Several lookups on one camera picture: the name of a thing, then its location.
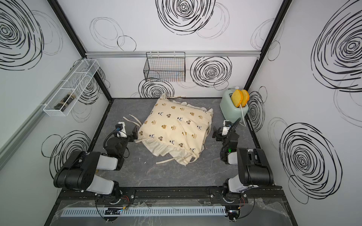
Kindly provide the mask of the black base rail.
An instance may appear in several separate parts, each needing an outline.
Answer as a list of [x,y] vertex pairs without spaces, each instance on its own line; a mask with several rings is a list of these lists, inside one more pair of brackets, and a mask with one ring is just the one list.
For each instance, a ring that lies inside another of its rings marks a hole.
[[108,205],[136,204],[140,201],[159,200],[196,200],[207,204],[239,205],[247,204],[257,199],[270,202],[272,199],[287,202],[286,196],[280,186],[266,186],[252,188],[242,193],[226,193],[223,186],[189,186],[189,187],[121,187],[114,189],[109,195],[100,192],[81,190],[62,190],[55,204],[62,201],[99,201]]

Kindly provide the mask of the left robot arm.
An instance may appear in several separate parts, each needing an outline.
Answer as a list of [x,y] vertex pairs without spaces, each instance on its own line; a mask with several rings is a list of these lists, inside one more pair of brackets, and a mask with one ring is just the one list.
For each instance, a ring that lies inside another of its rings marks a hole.
[[57,188],[92,192],[118,204],[124,196],[119,183],[96,175],[97,170],[119,171],[130,155],[129,142],[138,139],[138,126],[127,134],[125,124],[119,122],[103,142],[105,153],[75,151],[56,173],[53,184]]

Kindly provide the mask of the yellow toast slice front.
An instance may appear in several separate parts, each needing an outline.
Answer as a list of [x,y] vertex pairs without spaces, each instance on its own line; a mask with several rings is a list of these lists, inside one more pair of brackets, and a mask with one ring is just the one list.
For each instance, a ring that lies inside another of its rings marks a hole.
[[237,89],[231,95],[231,101],[235,107],[239,107],[242,104],[244,97],[242,91]]

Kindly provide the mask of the mint green toaster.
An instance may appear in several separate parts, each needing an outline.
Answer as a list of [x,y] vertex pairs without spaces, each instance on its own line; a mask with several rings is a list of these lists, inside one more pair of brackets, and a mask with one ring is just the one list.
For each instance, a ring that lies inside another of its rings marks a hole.
[[244,118],[248,113],[249,106],[246,104],[245,107],[235,107],[231,101],[231,95],[235,89],[228,89],[224,92],[221,102],[220,102],[220,108],[223,113],[223,116],[225,120],[236,122],[239,118],[241,118],[240,123],[244,123]]

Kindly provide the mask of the orange toast slice back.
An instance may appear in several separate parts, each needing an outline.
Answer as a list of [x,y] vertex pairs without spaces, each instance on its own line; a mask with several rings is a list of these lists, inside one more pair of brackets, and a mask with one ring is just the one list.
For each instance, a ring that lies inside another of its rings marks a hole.
[[241,94],[243,96],[243,100],[242,100],[240,106],[245,107],[249,101],[249,93],[245,89],[243,89],[243,90],[241,90]]

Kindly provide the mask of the cream animal print pillow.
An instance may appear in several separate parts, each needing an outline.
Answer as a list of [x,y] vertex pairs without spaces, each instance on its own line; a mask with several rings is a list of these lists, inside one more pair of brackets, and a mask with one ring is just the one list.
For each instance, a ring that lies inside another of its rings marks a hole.
[[213,114],[212,108],[192,106],[162,95],[144,122],[134,117],[131,123],[138,129],[137,143],[142,143],[154,156],[169,154],[169,162],[186,166],[204,150]]

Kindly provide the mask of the dark object in white shelf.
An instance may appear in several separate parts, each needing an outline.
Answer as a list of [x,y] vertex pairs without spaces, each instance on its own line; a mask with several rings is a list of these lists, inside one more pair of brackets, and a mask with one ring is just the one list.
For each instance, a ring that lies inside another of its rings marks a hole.
[[72,103],[72,101],[75,99],[74,94],[67,94],[62,100],[54,106],[55,110],[60,110],[61,112],[64,112],[65,109]]

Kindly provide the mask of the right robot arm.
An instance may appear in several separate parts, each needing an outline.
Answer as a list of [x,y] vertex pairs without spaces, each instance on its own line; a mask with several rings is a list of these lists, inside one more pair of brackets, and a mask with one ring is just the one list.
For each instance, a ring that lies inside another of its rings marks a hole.
[[273,185],[273,173],[263,149],[238,147],[239,135],[230,127],[213,128],[212,137],[222,143],[221,161],[238,167],[237,175],[223,183],[226,202],[234,202],[250,189]]

